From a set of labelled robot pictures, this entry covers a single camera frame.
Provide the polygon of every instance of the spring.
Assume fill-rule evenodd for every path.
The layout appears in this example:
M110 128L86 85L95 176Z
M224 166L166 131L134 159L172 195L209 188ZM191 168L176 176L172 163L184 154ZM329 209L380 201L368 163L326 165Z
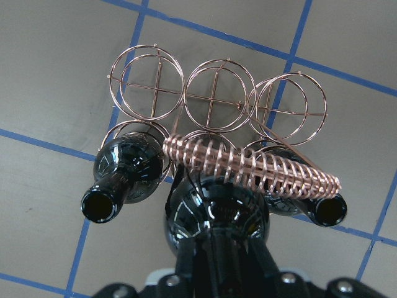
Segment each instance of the spring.
M233 178L235 185L274 197L289 199L330 199L341 188L339 179L297 161L270 153L241 149L241 153L213 148L202 140L171 135L163 143L163 152L173 162L194 171L203 171L224 182Z

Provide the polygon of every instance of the bottle mouth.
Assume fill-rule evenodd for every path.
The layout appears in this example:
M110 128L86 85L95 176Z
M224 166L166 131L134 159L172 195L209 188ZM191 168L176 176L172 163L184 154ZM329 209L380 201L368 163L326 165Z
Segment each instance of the bottle mouth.
M91 192L81 200L81 211L91 222L102 224L115 217L117 206L112 199L101 192Z
M320 199L316 202L314 217L318 224L324 227L332 227L339 224L345 218L347 206L342 197L332 199Z

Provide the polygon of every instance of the black bottle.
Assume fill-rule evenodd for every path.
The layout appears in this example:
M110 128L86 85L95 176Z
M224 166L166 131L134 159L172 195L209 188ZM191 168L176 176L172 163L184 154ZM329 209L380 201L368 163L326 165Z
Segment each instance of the black bottle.
M146 199L161 182L163 162L161 145L148 133L128 133L107 143L94 162L96 182L81 200L84 216L108 222L124 203Z

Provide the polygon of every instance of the floor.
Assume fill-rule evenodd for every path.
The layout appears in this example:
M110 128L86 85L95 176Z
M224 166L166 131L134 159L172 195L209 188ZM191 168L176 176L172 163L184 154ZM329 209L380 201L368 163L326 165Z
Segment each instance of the floor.
M271 215L267 245L279 266L304 270L320 287L350 276L397 297L396 1L0 6L3 297L90 297L115 281L141 289L150 272L174 266L163 234L169 179L107 224L79 210L99 144L125 120L109 94L110 67L124 49L154 43L185 78L204 61L231 58L255 82L289 71L320 82L328 118L298 149L339 176L349 212L335 228ZM287 95L279 88L274 105L293 107ZM278 115L269 126L284 133L286 123Z

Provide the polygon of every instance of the screw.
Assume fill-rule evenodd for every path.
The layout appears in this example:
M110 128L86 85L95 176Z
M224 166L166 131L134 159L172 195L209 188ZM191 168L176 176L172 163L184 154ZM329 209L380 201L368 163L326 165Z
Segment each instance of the screw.
M180 279L179 279L178 275L172 275L167 279L166 283L167 283L167 286L173 287L173 286L176 286L177 284L179 284L179 281L180 281Z
M339 281L336 286L337 286L337 289L343 293L353 292L353 286L347 281Z
M297 281L295 275L292 273L284 273L281 275L281 280L286 284L295 284L295 281Z
M113 293L113 298L124 298L128 294L128 289L125 286L119 287L114 293Z

